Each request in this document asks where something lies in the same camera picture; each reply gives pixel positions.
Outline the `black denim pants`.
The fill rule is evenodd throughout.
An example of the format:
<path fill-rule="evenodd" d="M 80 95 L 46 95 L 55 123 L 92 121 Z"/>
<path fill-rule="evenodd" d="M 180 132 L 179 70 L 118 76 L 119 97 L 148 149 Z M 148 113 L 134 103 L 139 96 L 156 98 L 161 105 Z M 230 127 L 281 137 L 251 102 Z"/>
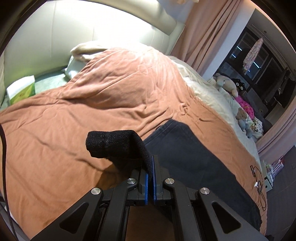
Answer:
<path fill-rule="evenodd" d="M 236 176 L 211 153 L 184 123 L 169 120 L 145 140 L 133 130 L 91 131 L 86 149 L 95 158 L 106 158 L 123 173 L 145 170 L 152 175 L 152 156 L 161 167 L 192 189 L 207 187 L 241 217 L 259 230 L 258 204 L 239 184 Z"/>

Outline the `brown bed blanket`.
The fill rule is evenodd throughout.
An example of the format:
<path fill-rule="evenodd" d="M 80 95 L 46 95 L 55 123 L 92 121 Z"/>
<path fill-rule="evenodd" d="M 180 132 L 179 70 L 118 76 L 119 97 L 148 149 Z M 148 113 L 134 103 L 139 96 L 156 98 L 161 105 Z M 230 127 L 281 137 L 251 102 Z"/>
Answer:
<path fill-rule="evenodd" d="M 151 47 L 109 49 L 66 85 L 1 112 L 7 141 L 6 185 L 11 213 L 33 238 L 93 187 L 122 182 L 107 159 L 90 156 L 91 131 L 133 130 L 143 140 L 167 121 L 189 126 L 258 204 L 266 232 L 267 198 L 260 164 L 233 128 L 198 99 L 169 57 Z"/>

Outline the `small grey teddy bear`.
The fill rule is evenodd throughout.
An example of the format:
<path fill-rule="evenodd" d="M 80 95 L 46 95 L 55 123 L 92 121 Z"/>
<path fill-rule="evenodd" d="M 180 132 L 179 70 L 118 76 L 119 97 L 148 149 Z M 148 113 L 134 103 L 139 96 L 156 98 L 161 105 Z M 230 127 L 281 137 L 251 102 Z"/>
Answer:
<path fill-rule="evenodd" d="M 248 125 L 248 123 L 246 122 L 247 113 L 242 108 L 239 108 L 235 118 L 236 118 L 241 130 L 243 132 L 245 132 L 246 136 L 248 138 L 252 138 L 253 132 L 252 132 L 250 126 Z"/>

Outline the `white bed sheet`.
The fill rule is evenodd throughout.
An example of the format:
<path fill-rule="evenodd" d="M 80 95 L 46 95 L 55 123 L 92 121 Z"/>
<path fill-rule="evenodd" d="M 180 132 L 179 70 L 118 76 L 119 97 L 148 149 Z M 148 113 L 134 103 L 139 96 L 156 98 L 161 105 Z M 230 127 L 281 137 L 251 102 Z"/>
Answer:
<path fill-rule="evenodd" d="M 256 162 L 260 164 L 254 140 L 247 137 L 235 119 L 238 113 L 238 103 L 225 90 L 218 91 L 185 62 L 173 56 L 169 56 L 169 58 L 177 66 L 181 77 L 194 92 L 194 95 L 203 101 L 204 104 L 214 109 L 233 128 L 241 144 L 255 158 Z"/>

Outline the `pink plush toy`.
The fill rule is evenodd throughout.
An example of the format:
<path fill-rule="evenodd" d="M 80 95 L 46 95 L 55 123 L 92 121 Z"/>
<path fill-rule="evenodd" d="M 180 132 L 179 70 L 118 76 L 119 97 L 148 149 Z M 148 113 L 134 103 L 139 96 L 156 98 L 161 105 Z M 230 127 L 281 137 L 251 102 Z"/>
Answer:
<path fill-rule="evenodd" d="M 255 115 L 254 115 L 254 110 L 252 106 L 246 102 L 241 96 L 237 96 L 235 100 L 239 103 L 239 105 L 243 108 L 243 110 L 249 115 L 249 117 L 253 120 Z"/>

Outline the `beige teddy bear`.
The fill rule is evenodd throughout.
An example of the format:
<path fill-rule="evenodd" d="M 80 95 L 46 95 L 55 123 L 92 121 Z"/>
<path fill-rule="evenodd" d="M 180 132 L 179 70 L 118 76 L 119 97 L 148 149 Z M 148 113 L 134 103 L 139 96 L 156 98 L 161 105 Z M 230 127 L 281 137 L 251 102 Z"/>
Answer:
<path fill-rule="evenodd" d="M 238 90 L 235 83 L 227 76 L 222 75 L 220 73 L 216 73 L 213 78 L 216 81 L 216 88 L 223 88 L 227 92 L 229 92 L 233 97 L 238 97 Z"/>

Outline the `green white box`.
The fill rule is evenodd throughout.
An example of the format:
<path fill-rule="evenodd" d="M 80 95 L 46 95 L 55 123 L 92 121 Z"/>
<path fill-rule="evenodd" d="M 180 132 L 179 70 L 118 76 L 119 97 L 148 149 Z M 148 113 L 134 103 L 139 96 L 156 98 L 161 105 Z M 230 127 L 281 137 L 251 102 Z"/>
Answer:
<path fill-rule="evenodd" d="M 6 89 L 9 103 L 13 105 L 21 100 L 35 95 L 35 77 L 34 75 L 23 77 L 13 82 Z"/>

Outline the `cream pillow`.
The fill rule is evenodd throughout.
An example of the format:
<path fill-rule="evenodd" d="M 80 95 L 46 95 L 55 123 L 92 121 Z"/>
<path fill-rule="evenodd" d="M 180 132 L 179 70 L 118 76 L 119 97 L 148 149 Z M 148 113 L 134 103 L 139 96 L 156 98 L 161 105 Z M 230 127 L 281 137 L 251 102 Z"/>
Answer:
<path fill-rule="evenodd" d="M 68 66 L 65 68 L 64 73 L 66 77 L 71 80 L 76 76 L 89 61 L 95 58 L 100 52 L 108 49 L 142 49 L 147 45 L 142 43 L 99 43 L 98 41 L 89 41 L 80 43 L 75 46 L 71 51 L 71 57 Z"/>

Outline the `floral hanging garment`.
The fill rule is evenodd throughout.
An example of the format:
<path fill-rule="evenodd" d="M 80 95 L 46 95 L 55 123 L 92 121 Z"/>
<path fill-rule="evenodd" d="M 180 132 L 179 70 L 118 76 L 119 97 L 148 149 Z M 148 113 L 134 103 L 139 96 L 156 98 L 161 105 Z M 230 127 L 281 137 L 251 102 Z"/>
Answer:
<path fill-rule="evenodd" d="M 246 57 L 243 60 L 243 73 L 244 75 L 247 75 L 248 71 L 250 70 L 250 67 L 252 66 L 253 62 L 257 58 L 257 55 L 260 52 L 261 46 L 263 44 L 263 38 L 258 39 L 252 48 L 247 53 Z"/>

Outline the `cream padded headboard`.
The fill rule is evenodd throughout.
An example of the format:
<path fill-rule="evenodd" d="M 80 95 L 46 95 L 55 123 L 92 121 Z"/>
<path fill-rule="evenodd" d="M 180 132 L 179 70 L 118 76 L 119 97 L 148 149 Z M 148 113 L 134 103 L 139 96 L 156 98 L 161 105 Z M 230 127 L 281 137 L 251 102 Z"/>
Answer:
<path fill-rule="evenodd" d="M 4 49 L 4 85 L 68 64 L 80 43 L 143 43 L 169 55 L 184 24 L 158 1 L 47 1 L 16 30 Z"/>

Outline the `pink curtain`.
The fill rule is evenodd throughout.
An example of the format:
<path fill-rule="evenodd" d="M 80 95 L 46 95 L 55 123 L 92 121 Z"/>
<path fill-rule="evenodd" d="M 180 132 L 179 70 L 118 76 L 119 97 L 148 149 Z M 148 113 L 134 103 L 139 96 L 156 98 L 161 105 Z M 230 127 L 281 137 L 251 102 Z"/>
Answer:
<path fill-rule="evenodd" d="M 171 55 L 202 76 L 211 76 L 245 28 L 253 11 L 250 1 L 199 1 Z"/>

